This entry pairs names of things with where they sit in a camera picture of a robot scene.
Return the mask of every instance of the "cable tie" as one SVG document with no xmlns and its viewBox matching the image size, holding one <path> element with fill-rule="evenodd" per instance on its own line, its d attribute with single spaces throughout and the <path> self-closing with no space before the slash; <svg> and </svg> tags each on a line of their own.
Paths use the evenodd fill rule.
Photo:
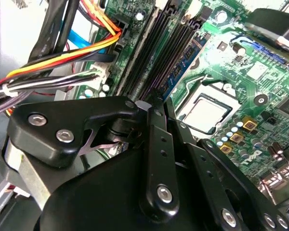
<svg viewBox="0 0 289 231">
<path fill-rule="evenodd" d="M 5 83 L 2 85 L 2 90 L 3 90 L 3 93 L 6 95 L 6 96 L 10 96 L 10 97 L 16 97 L 18 96 L 18 92 L 10 92 L 10 90 L 8 89 L 8 84 Z"/>
</svg>

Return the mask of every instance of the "yellow wire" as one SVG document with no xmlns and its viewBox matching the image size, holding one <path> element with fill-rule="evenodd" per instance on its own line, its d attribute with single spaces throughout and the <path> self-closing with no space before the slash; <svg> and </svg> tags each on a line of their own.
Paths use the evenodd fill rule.
<svg viewBox="0 0 289 231">
<path fill-rule="evenodd" d="M 106 20 L 99 14 L 99 12 L 97 12 L 95 10 L 95 8 L 92 5 L 92 3 L 90 2 L 90 0 L 84 0 L 84 2 L 88 6 L 88 8 L 90 9 L 91 13 L 93 13 L 104 24 L 104 26 L 107 28 L 107 30 L 109 30 L 109 32 L 114 36 L 116 34 L 115 31 L 108 24 L 108 22 L 106 22 Z"/>
<path fill-rule="evenodd" d="M 8 114 L 8 116 L 11 116 L 11 113 L 9 112 L 9 110 L 5 110 L 6 114 Z"/>
<path fill-rule="evenodd" d="M 67 53 L 67 54 L 62 54 L 61 56 L 59 57 L 55 57 L 55 58 L 52 58 L 52 59 L 49 59 L 49 60 L 46 60 L 46 61 L 43 61 L 43 62 L 40 62 L 40 63 L 37 63 L 37 64 L 34 64 L 34 65 L 31 65 L 31 66 L 27 66 L 27 67 L 23 67 L 23 68 L 19 68 L 17 70 L 13 70 L 11 71 L 7 76 L 6 78 L 9 78 L 9 77 L 12 77 L 14 75 L 17 75 L 21 72 L 27 72 L 27 71 L 30 71 L 32 69 L 39 69 L 43 66 L 47 66 L 47 65 L 50 65 L 54 62 L 57 62 L 57 61 L 60 61 L 62 59 L 66 59 L 66 58 L 70 58 L 70 57 L 73 57 L 73 56 L 76 56 L 76 55 L 81 55 L 81 54 L 85 54 L 85 53 L 89 53 L 89 52 L 92 52 L 92 51 L 96 51 L 96 50 L 99 50 L 99 49 L 102 49 L 102 48 L 105 48 L 105 47 L 108 47 L 110 46 L 111 44 L 115 43 L 116 41 L 118 41 L 119 39 L 119 36 L 121 35 L 121 33 L 117 33 L 115 36 L 113 36 L 112 38 L 109 38 L 107 39 L 107 43 L 105 42 L 100 42 L 100 43 L 97 43 L 97 44 L 93 44 L 92 46 L 89 46 L 89 47 L 86 47 L 86 48 L 83 48 L 81 50 L 77 50 L 75 52 L 71 52 L 71 53 Z"/>
<path fill-rule="evenodd" d="M 108 24 L 109 24 L 112 28 L 114 28 L 115 31 L 117 31 L 117 32 L 121 31 L 121 29 L 118 28 L 118 27 L 105 15 L 104 12 L 101 11 L 101 9 L 100 9 L 92 0 L 91 0 L 91 3 L 92 3 L 92 5 L 93 5 L 95 11 L 96 11 L 98 14 L 100 14 L 100 15 L 108 22 Z"/>
</svg>

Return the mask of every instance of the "white wire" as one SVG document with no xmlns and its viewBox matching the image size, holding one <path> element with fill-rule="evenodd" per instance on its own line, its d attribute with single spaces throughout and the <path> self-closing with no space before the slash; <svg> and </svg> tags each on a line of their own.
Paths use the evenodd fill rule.
<svg viewBox="0 0 289 231">
<path fill-rule="evenodd" d="M 18 89 L 23 89 L 23 88 L 35 87 L 35 86 L 44 85 L 44 84 L 52 84 L 52 83 L 56 83 L 56 82 L 60 82 L 60 81 L 66 80 L 68 78 L 72 78 L 72 77 L 79 76 L 79 75 L 84 75 L 84 74 L 89 74 L 89 73 L 93 73 L 93 72 L 96 73 L 96 71 L 87 70 L 87 71 L 78 72 L 78 73 L 75 73 L 75 74 L 72 74 L 72 75 L 69 75 L 69 76 L 64 76 L 64 77 L 61 77 L 61 78 L 44 80 L 44 81 L 36 82 L 36 83 L 22 84 L 22 85 L 19 85 L 19 86 L 8 88 L 8 92 L 15 91 L 15 90 L 18 90 Z M 3 88 L 0 89 L 0 93 L 5 93 L 6 91 L 7 91 L 6 89 L 3 89 Z"/>
</svg>

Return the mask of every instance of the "ram slot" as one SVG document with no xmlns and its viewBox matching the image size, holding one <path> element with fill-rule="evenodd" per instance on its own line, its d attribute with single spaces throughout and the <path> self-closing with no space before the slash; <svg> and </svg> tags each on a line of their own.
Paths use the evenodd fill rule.
<svg viewBox="0 0 289 231">
<path fill-rule="evenodd" d="M 188 22 L 185 22 L 184 18 L 182 18 L 181 23 L 177 25 L 170 40 L 155 61 L 148 79 L 139 94 L 139 99 L 144 100 L 151 89 L 158 89 L 165 82 L 175 65 L 180 61 L 192 37 L 206 22 L 211 12 L 210 8 L 204 7 L 200 15 L 190 19 Z"/>
<path fill-rule="evenodd" d="M 134 65 L 127 76 L 124 90 L 120 95 L 130 95 L 132 89 L 137 86 L 137 80 L 144 74 L 146 67 L 150 62 L 151 56 L 155 53 L 158 44 L 163 38 L 163 34 L 167 31 L 171 16 L 177 12 L 176 5 L 168 4 L 163 11 L 158 13 L 158 17 L 145 40 L 145 43 L 136 58 Z"/>
<path fill-rule="evenodd" d="M 123 90 L 123 87 L 125 86 L 128 76 L 134 66 L 134 63 L 137 60 L 137 57 L 139 56 L 140 52 L 142 51 L 142 48 L 145 44 L 145 40 L 148 37 L 149 32 L 151 31 L 152 27 L 154 26 L 154 22 L 156 18 L 159 15 L 159 8 L 155 7 L 152 11 L 152 14 L 150 15 L 150 19 L 147 21 L 147 25 L 145 26 L 145 30 L 142 34 L 141 40 L 138 42 L 137 48 L 135 49 L 135 52 L 131 55 L 130 60 L 128 62 L 128 65 L 123 71 L 123 78 L 121 78 L 120 83 L 117 86 L 117 89 L 115 90 L 116 95 L 121 95 L 121 91 Z"/>
</svg>

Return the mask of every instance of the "black ram slot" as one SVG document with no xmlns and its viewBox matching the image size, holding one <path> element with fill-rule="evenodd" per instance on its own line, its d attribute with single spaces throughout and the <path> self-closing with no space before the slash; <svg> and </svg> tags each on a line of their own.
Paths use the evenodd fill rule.
<svg viewBox="0 0 289 231">
<path fill-rule="evenodd" d="M 126 86 L 124 88 L 123 95 L 129 95 L 131 91 L 137 86 L 138 80 L 141 79 L 142 74 L 146 70 L 147 65 L 150 62 L 151 56 L 156 51 L 157 45 L 162 39 L 162 35 L 166 31 L 171 16 L 177 11 L 176 5 L 168 5 L 165 9 L 159 13 L 154 26 L 152 27 L 148 38 L 139 53 L 132 69 L 127 77 Z"/>
<path fill-rule="evenodd" d="M 191 19 L 186 25 L 179 24 L 173 32 L 173 36 L 165 45 L 163 51 L 154 63 L 151 69 L 148 80 L 146 81 L 139 99 L 144 100 L 151 89 L 158 89 L 166 80 L 174 66 L 184 54 L 188 43 L 194 34 L 202 27 L 210 16 L 212 10 L 204 7 L 201 15 Z"/>
</svg>

